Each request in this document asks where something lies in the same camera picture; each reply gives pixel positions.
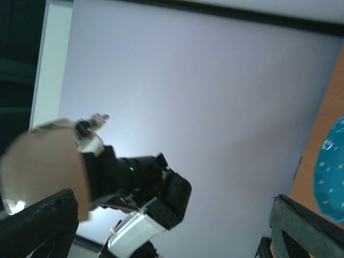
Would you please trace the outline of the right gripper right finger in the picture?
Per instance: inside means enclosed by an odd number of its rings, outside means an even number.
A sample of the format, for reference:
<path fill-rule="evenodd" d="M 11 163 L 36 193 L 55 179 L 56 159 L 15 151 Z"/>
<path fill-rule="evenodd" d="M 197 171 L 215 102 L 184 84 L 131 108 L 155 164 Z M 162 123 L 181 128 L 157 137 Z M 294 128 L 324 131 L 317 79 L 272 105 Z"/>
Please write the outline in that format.
<path fill-rule="evenodd" d="M 343 229 L 286 195 L 269 215 L 275 257 L 343 257 Z"/>

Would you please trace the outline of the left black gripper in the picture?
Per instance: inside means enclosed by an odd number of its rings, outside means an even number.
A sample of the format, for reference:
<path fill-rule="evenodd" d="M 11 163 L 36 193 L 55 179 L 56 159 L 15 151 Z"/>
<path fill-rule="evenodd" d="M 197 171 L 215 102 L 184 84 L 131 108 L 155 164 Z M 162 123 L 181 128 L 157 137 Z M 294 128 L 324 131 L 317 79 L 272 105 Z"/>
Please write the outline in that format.
<path fill-rule="evenodd" d="M 83 153 L 82 157 L 87 171 L 92 207 L 103 206 L 125 193 L 123 177 L 118 175 L 119 162 L 111 145 L 106 145 L 99 156 L 87 152 Z"/>

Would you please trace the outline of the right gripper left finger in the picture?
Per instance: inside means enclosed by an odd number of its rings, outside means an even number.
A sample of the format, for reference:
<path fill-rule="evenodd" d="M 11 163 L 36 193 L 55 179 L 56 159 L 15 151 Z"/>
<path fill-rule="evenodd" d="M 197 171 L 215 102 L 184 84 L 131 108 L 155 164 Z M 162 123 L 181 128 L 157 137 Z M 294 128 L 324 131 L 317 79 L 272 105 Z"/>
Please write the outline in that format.
<path fill-rule="evenodd" d="M 78 224 L 74 193 L 61 190 L 1 220 L 1 257 L 67 257 Z"/>

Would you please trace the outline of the teal polka dot plate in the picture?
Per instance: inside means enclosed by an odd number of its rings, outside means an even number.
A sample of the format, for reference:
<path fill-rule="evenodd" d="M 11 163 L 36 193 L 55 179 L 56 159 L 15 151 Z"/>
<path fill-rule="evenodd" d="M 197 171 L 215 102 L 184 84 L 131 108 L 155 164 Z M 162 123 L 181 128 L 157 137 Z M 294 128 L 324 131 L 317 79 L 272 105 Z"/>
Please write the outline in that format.
<path fill-rule="evenodd" d="M 313 196 L 323 216 L 343 223 L 343 117 L 321 144 L 313 171 Z"/>

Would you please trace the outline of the white ceramic bowl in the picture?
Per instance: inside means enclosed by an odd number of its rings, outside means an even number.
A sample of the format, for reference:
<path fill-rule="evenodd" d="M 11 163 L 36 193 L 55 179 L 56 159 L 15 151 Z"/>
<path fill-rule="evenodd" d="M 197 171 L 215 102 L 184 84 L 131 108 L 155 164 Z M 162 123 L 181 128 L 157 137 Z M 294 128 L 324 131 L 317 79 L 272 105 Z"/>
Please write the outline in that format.
<path fill-rule="evenodd" d="M 63 189 L 78 203 L 78 219 L 89 219 L 91 194 L 73 122 L 63 118 L 17 137 L 1 156 L 1 196 L 14 215 Z"/>

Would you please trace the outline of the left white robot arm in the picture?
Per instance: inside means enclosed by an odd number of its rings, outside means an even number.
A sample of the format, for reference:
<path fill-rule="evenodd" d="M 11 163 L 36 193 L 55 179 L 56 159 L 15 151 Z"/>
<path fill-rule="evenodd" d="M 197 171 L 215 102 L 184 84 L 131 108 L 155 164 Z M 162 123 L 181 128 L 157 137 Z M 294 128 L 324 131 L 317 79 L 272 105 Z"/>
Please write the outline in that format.
<path fill-rule="evenodd" d="M 160 257 L 151 238 L 184 219 L 192 186 L 173 171 L 162 153 L 116 157 L 105 145 L 82 154 L 91 192 L 91 208 L 121 210 L 98 257 Z"/>

